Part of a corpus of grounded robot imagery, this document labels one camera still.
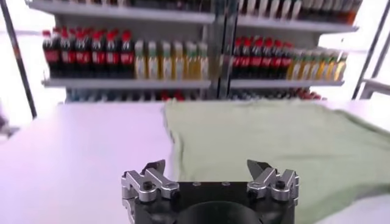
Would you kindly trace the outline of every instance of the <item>green cloth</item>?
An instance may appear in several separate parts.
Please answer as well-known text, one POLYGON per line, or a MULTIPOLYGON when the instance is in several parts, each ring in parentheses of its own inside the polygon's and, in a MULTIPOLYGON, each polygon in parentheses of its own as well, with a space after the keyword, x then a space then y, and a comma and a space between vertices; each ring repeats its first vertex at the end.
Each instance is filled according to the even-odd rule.
POLYGON ((168 102, 180 181, 249 181, 247 159, 300 176, 296 223, 312 224, 373 188, 388 190, 390 134, 299 101, 168 102))

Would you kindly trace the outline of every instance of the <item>white table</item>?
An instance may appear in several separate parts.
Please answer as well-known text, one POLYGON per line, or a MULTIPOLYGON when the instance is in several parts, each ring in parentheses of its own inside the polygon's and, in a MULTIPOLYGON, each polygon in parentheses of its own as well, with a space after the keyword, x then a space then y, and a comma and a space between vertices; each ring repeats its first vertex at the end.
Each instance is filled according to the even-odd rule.
MULTIPOLYGON (((321 103, 390 130, 386 106, 321 103)), ((150 161, 170 163, 162 106, 61 105, 33 121, 0 148, 0 223, 128 224, 121 174, 150 161)))

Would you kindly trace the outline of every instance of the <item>bottled drink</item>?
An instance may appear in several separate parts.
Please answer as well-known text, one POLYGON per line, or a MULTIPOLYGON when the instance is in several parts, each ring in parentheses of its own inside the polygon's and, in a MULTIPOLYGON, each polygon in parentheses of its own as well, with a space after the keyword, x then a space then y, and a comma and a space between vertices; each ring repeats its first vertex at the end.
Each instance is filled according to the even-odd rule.
POLYGON ((269 79, 269 67, 271 64, 272 60, 272 39, 267 38, 265 40, 261 55, 261 69, 260 69, 260 74, 262 79, 269 79))
POLYGON ((97 78, 103 78, 107 75, 105 69, 105 46, 102 34, 102 32, 95 32, 91 44, 92 66, 97 78))
POLYGON ((50 77, 58 78, 60 77, 61 65, 59 43, 51 37, 50 31, 44 30, 42 34, 44 38, 42 48, 49 66, 50 77))
POLYGON ((131 40, 130 31, 125 31, 122 34, 121 48, 121 77, 125 79, 134 79, 134 46, 131 40))
POLYGON ((63 30, 60 41, 61 60, 63 62, 64 76, 73 77, 75 74, 76 52, 74 50, 74 37, 63 30))
POLYGON ((91 48, 83 32, 77 33, 75 50, 79 76, 82 78, 91 77, 91 48))
POLYGON ((279 67, 282 62, 282 42, 275 40, 274 47, 271 49, 271 64, 269 66, 270 79, 279 79, 279 67))

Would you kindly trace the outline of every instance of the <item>shelf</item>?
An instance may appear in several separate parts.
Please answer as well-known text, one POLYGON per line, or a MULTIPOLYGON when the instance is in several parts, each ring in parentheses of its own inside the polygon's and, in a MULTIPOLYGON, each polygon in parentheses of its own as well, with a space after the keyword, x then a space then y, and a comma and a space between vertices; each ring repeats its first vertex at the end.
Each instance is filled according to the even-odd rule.
POLYGON ((205 89, 211 81, 155 81, 126 79, 47 79, 45 87, 72 89, 205 89))
POLYGON ((231 88, 299 88, 311 86, 342 86, 344 81, 311 80, 232 80, 231 88))
POLYGON ((75 2, 26 0, 36 10, 55 15, 79 15, 117 19, 140 19, 148 21, 211 24, 215 16, 211 13, 182 12, 174 10, 115 7, 110 5, 79 4, 75 2))
POLYGON ((355 32, 358 30, 358 27, 343 25, 343 24, 321 23, 321 22, 299 21, 299 20, 283 21, 279 19, 259 18, 255 16, 239 16, 237 20, 237 26, 280 29, 280 30, 298 30, 298 31, 305 31, 305 32, 316 32, 316 33, 344 33, 344 32, 355 32))

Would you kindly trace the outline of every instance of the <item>bottle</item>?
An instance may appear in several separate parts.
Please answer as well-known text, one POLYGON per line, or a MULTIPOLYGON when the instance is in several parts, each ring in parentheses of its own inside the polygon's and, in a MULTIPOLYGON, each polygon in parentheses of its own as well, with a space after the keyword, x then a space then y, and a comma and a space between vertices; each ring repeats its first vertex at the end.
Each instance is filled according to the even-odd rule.
POLYGON ((302 8, 301 0, 294 0, 291 3, 291 19, 297 19, 300 14, 300 9, 302 8))
POLYGON ((261 47, 263 45, 263 39, 259 38, 256 40, 251 50, 250 58, 250 73, 253 79, 260 78, 260 67, 261 67, 261 47))
POLYGON ((267 7, 269 0, 260 0, 259 8, 258 8, 258 16, 266 17, 267 7))
POLYGON ((75 50, 76 62, 79 68, 80 78, 91 77, 91 48, 84 33, 79 32, 76 36, 75 50))
POLYGON ((74 37, 68 35, 66 30, 63 30, 60 41, 61 60, 63 63, 63 75, 65 77, 74 77, 76 65, 76 52, 74 50, 74 37))
POLYGON ((271 49, 271 64, 269 65, 268 77, 272 80, 279 79, 279 67, 282 63, 282 42, 275 40, 271 49))
POLYGON ((278 9, 279 9, 280 0, 272 0, 271 1, 271 8, 269 10, 269 17, 271 19, 275 19, 278 9))
POLYGON ((174 51, 174 78, 176 80, 183 80, 184 77, 184 56, 183 56, 183 45, 176 41, 174 43, 175 51, 174 51))
POLYGON ((51 78, 60 77, 60 48, 58 42, 51 37, 49 30, 44 30, 43 34, 43 53, 48 63, 51 78))
POLYGON ((347 19, 346 19, 348 25, 353 25, 353 23, 355 22, 356 15, 359 12, 359 9, 360 9, 362 2, 363 2, 363 0, 353 0, 352 8, 351 8, 350 12, 348 13, 347 19))
POLYGON ((293 45, 291 43, 284 43, 282 50, 282 62, 280 63, 278 77, 279 79, 286 79, 288 69, 291 65, 291 48, 293 45))
POLYGON ((261 51, 262 59, 261 59, 261 78, 262 79, 269 79, 269 67, 272 60, 272 39, 267 38, 265 39, 265 43, 263 46, 263 49, 261 51))
POLYGON ((209 67, 208 67, 208 57, 207 57, 207 44, 200 44, 200 79, 208 80, 209 67))
POLYGON ((344 78, 344 72, 346 71, 347 68, 347 58, 348 58, 348 53, 343 52, 341 54, 340 61, 336 65, 336 72, 335 72, 335 77, 334 81, 342 81, 344 78))
POLYGON ((164 80, 172 80, 173 78, 171 45, 165 41, 163 42, 162 77, 164 80))
POLYGON ((121 47, 121 78, 134 79, 134 46, 130 31, 122 34, 121 47))
POLYGON ((97 78, 103 78, 107 75, 105 69, 105 46, 102 39, 102 32, 95 32, 92 38, 92 67, 97 78))
POLYGON ((158 80, 158 58, 156 42, 150 41, 148 44, 147 74, 149 79, 158 80))
POLYGON ((135 43, 135 75, 137 79, 147 79, 147 61, 144 55, 144 42, 135 43))

